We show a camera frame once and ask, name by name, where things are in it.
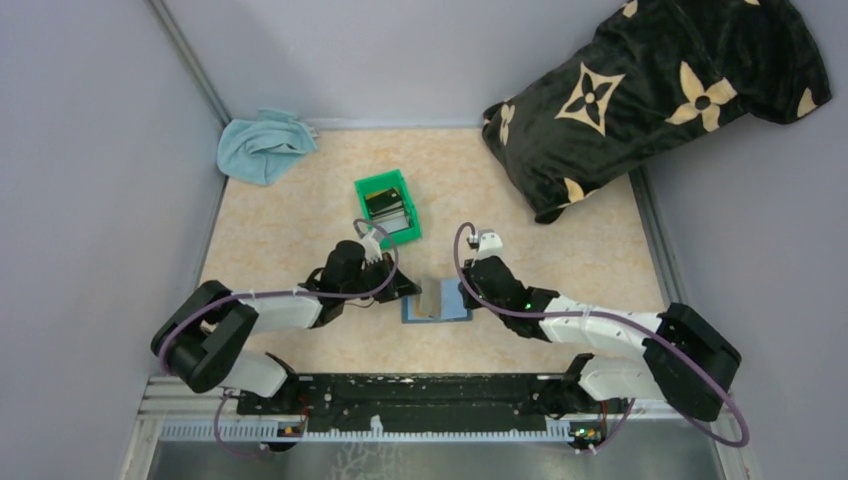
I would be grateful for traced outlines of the blue leather card holder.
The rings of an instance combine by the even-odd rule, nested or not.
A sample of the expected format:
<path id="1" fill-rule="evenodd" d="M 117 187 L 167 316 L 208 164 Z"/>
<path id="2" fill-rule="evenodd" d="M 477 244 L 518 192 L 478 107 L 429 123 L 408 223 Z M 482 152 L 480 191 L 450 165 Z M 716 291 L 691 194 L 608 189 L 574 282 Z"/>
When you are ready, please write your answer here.
<path id="1" fill-rule="evenodd" d="M 401 321 L 404 324 L 446 323 L 470 321 L 472 312 L 463 304 L 459 291 L 461 286 L 457 278 L 438 278 L 441 280 L 441 316 L 437 319 L 416 317 L 414 303 L 418 295 L 405 297 L 402 302 Z"/>

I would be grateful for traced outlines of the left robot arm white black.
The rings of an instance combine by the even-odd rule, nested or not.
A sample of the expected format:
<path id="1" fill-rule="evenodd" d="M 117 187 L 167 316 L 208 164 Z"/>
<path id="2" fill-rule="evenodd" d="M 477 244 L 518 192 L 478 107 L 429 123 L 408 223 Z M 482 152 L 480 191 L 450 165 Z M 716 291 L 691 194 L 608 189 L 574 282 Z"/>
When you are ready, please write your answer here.
<path id="1" fill-rule="evenodd" d="M 294 372 L 274 354 L 246 350 L 250 337 L 323 327 L 349 300 L 387 303 L 420 291 L 377 241 L 343 240 L 288 290 L 235 293 L 217 280 L 202 283 L 156 332 L 151 351 L 195 393 L 221 387 L 270 398 Z"/>

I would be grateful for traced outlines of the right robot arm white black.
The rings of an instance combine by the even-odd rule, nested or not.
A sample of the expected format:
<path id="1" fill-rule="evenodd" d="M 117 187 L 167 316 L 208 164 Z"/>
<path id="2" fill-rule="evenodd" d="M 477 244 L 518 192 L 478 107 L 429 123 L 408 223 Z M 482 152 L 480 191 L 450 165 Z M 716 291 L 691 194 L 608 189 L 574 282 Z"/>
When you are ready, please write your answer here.
<path id="1" fill-rule="evenodd" d="M 592 400 L 664 400 L 700 421 L 717 419 L 741 364 L 739 351 L 696 310 L 672 303 L 662 312 L 591 307 L 555 290 L 524 285 L 503 260 L 467 259 L 459 290 L 465 303 L 485 303 L 518 336 L 608 351 L 581 354 L 569 366 Z"/>

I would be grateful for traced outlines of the gold card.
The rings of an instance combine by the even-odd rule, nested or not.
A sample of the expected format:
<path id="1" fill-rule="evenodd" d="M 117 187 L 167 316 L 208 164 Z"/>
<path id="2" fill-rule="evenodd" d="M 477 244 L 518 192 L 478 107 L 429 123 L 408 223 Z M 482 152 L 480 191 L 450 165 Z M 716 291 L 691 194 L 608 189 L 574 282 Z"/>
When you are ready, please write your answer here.
<path id="1" fill-rule="evenodd" d="M 414 303 L 416 317 L 437 319 L 441 316 L 441 280 L 435 277 L 423 277 L 421 292 Z"/>

